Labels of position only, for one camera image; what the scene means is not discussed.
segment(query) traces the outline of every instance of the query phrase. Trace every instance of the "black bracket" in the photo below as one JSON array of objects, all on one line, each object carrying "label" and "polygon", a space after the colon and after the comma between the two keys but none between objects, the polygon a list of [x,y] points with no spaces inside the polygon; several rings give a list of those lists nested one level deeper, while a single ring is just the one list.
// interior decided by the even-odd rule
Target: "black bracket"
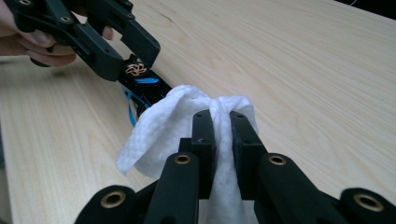
[{"label": "black bracket", "polygon": [[[269,153],[248,118],[232,112],[233,154],[243,200],[254,201],[261,224],[396,223],[396,207],[367,189],[346,189],[340,200],[318,190],[292,159]],[[96,193],[78,216],[90,223],[198,223],[216,164],[208,110],[194,115],[192,138],[180,139],[160,179],[135,193],[111,186]]]}]

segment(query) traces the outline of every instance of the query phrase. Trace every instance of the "white cloth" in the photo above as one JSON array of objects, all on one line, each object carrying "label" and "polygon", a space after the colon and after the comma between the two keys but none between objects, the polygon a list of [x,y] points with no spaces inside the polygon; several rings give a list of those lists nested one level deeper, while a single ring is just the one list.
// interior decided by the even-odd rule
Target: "white cloth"
[{"label": "white cloth", "polygon": [[244,114],[256,129],[254,110],[244,96],[209,98],[193,86],[178,86],[146,110],[120,151],[117,165],[126,173],[135,166],[142,174],[159,178],[168,156],[178,151],[180,138],[191,137],[192,116],[209,109],[217,144],[217,168],[201,223],[249,223],[242,204],[233,163],[230,112]]}]

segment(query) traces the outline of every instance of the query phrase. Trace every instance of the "human hand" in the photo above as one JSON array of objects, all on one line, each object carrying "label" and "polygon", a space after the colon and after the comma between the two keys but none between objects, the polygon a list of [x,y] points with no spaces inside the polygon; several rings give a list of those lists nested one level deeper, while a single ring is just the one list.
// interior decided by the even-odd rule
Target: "human hand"
[{"label": "human hand", "polygon": [[[83,9],[77,10],[84,15]],[[112,39],[112,29],[106,27],[103,37]],[[76,59],[76,53],[67,46],[56,43],[52,35],[39,30],[32,33],[20,31],[4,0],[0,0],[0,56],[28,55],[32,59],[50,66],[63,66]]]}]

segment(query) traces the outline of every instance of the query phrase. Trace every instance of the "screw hole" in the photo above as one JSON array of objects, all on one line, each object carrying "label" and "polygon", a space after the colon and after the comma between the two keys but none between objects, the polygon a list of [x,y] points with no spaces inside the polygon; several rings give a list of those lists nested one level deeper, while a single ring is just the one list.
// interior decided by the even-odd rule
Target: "screw hole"
[{"label": "screw hole", "polygon": [[286,164],[286,160],[280,156],[272,156],[268,159],[272,164],[275,165],[284,165]]},{"label": "screw hole", "polygon": [[65,21],[65,22],[71,21],[70,18],[68,18],[68,17],[61,17],[61,20]]},{"label": "screw hole", "polygon": [[101,200],[101,205],[104,208],[114,208],[122,204],[126,199],[123,191],[116,190],[105,195]]},{"label": "screw hole", "polygon": [[188,155],[180,155],[175,157],[175,162],[177,164],[187,164],[191,161],[191,157],[189,157]]},{"label": "screw hole", "polygon": [[26,6],[30,6],[30,4],[32,4],[32,2],[29,0],[21,0],[20,3]]},{"label": "screw hole", "polygon": [[361,207],[371,210],[373,212],[381,212],[384,210],[384,205],[375,197],[367,194],[355,194],[353,196],[355,202]]}]

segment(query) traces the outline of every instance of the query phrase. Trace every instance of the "wooden table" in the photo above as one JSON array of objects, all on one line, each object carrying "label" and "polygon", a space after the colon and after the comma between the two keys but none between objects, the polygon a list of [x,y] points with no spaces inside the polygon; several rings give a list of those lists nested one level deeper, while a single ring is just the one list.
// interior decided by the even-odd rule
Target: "wooden table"
[{"label": "wooden table", "polygon": [[[136,0],[134,14],[161,43],[154,71],[170,85],[246,95],[267,149],[319,189],[396,203],[396,21],[331,0]],[[1,58],[0,116],[14,223],[73,223],[99,189],[151,181],[116,169],[127,104],[80,60]]]}]

